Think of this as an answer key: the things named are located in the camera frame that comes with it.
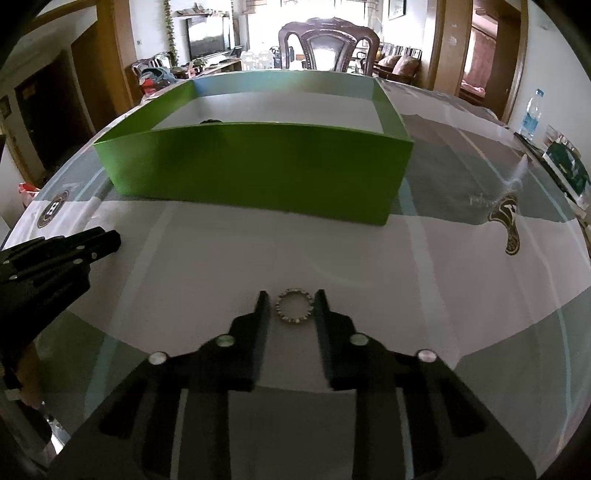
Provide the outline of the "operator hand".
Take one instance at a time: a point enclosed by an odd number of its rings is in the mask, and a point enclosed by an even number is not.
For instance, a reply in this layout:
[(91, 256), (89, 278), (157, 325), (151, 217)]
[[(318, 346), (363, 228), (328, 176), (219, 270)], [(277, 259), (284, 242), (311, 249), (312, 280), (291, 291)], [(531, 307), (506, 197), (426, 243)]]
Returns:
[(21, 401), (35, 410), (40, 410), (44, 401), (40, 383), (40, 359), (33, 343), (18, 363), (16, 378), (21, 384)]

